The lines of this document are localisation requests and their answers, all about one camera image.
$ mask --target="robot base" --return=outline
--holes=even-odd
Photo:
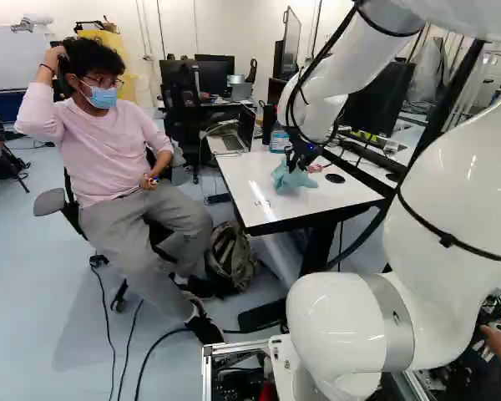
[[[327,397],[301,364],[289,334],[271,337],[269,349],[280,401],[362,401],[375,391],[380,382],[380,373],[343,376],[337,380],[335,397]]]

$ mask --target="laptop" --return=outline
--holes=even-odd
[[[240,117],[237,120],[237,130],[234,129],[233,133],[229,131],[222,135],[210,134],[208,141],[211,153],[231,155],[251,151],[255,121],[256,113],[242,104]]]

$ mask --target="black shoe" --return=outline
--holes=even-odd
[[[175,274],[170,273],[169,277],[171,280],[175,280]],[[187,284],[176,284],[181,291],[191,292],[198,298],[207,301],[209,299],[215,298],[215,291],[211,283],[207,280],[198,278],[197,276],[190,276]]]
[[[200,315],[193,317],[185,326],[193,332],[203,345],[224,343],[225,339],[221,330],[206,316],[200,306],[198,308],[200,309]]]

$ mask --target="eyeglasses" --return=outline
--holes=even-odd
[[[89,77],[88,75],[85,75],[85,78],[91,79],[93,82],[97,83],[97,86],[102,89],[109,89],[109,88],[116,88],[117,90],[120,90],[124,82],[121,81],[120,79],[110,79],[110,78],[100,78],[96,79],[93,77]]]

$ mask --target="blue cloth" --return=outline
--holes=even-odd
[[[317,188],[317,182],[308,177],[308,171],[303,171],[297,166],[290,174],[286,159],[271,172],[271,180],[277,194],[285,194],[297,187]]]

